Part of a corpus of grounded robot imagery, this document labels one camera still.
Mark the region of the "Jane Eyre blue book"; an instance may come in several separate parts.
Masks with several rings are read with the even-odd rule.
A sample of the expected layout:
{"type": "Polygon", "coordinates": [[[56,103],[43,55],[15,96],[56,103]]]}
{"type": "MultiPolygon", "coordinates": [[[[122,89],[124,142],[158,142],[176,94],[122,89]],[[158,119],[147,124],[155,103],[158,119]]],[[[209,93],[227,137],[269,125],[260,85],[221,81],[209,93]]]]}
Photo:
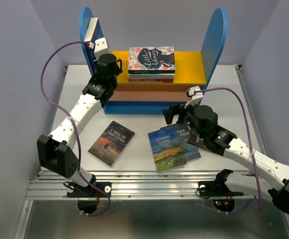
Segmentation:
{"type": "Polygon", "coordinates": [[[99,19],[98,19],[98,17],[92,17],[89,20],[88,28],[87,28],[86,35],[84,38],[84,41],[88,41],[89,43],[92,44],[91,48],[89,48],[85,44],[85,49],[86,49],[86,54],[87,54],[86,60],[87,60],[87,65],[89,67],[91,75],[94,74],[94,71],[96,69],[97,59],[96,59],[95,54],[94,54],[94,48],[96,46],[96,40],[98,40],[102,37],[103,37],[103,32],[102,32],[102,28],[101,28],[99,19]]]}

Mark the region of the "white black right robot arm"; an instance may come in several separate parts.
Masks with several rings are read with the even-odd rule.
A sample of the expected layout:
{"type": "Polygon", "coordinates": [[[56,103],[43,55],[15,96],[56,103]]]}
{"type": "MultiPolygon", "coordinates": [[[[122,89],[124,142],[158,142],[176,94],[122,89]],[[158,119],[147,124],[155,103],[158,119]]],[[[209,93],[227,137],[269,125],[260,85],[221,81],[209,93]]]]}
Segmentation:
{"type": "Polygon", "coordinates": [[[212,153],[231,159],[254,173],[242,175],[230,169],[219,172],[213,181],[201,181],[199,195],[206,198],[249,195],[272,202],[289,214],[289,166],[251,149],[236,134],[218,124],[218,115],[209,106],[173,104],[162,111],[166,123],[178,115],[178,123],[186,123],[212,153]]]}

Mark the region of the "Animal Farm blue book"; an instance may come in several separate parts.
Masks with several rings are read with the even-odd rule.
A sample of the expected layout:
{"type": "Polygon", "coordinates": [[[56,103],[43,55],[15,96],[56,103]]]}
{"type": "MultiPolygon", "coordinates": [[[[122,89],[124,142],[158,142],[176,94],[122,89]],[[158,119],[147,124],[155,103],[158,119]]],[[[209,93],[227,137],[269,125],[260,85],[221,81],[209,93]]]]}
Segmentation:
{"type": "Polygon", "coordinates": [[[186,158],[173,127],[148,133],[157,171],[169,170],[186,165],[186,158]]]}

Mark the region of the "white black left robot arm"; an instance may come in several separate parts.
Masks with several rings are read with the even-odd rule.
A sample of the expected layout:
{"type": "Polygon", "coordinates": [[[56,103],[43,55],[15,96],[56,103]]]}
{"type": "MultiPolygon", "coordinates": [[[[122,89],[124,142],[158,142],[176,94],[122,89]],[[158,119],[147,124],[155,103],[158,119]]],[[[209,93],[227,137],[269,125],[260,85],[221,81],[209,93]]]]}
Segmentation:
{"type": "Polygon", "coordinates": [[[41,135],[37,140],[41,167],[71,180],[84,196],[91,196],[97,190],[96,178],[81,167],[82,150],[74,154],[73,148],[81,145],[80,133],[112,97],[121,67],[122,61],[113,54],[101,55],[96,63],[97,72],[83,89],[73,109],[67,112],[59,107],[65,113],[65,119],[48,136],[41,135]]]}

